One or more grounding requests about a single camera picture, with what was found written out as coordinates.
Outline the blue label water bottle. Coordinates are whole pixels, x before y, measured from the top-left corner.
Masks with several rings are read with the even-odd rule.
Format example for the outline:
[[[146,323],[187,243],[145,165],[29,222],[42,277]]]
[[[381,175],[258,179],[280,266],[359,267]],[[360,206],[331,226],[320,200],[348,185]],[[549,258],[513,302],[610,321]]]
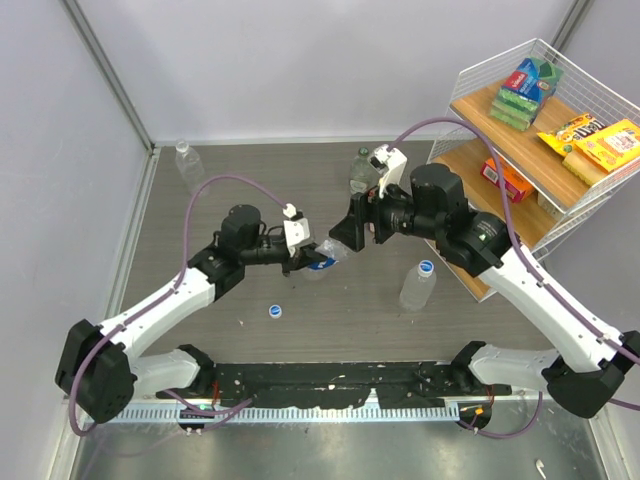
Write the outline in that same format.
[[[327,238],[316,249],[316,253],[323,256],[321,260],[313,261],[302,270],[302,276],[308,281],[323,279],[330,269],[340,262],[346,261],[352,250],[338,240]]]

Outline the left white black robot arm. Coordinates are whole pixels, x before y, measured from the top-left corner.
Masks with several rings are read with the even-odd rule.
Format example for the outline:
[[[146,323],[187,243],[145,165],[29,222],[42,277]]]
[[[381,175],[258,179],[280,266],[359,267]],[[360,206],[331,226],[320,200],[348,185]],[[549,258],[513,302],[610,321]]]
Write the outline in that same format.
[[[95,422],[115,418],[134,398],[175,390],[193,398],[211,393],[215,364],[187,344],[163,354],[145,351],[194,312],[237,286],[253,265],[281,266],[283,273],[322,260],[308,220],[293,206],[267,230],[260,211],[236,205],[214,239],[164,287],[129,310],[93,325],[76,323],[68,332],[54,381]]]

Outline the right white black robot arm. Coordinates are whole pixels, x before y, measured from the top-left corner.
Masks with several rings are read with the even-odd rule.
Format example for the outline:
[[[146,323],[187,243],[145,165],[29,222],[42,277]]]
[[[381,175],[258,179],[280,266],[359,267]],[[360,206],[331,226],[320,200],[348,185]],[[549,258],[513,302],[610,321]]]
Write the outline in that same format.
[[[451,380],[465,395],[485,385],[524,387],[549,394],[566,411],[594,417],[615,395],[639,359],[639,334],[607,325],[564,289],[505,222],[472,209],[461,178],[430,163],[410,175],[411,190],[389,185],[350,199],[346,216],[329,232],[354,252],[394,234],[434,242],[439,255],[479,278],[517,308],[551,343],[548,351],[500,349],[482,341],[454,358]]]

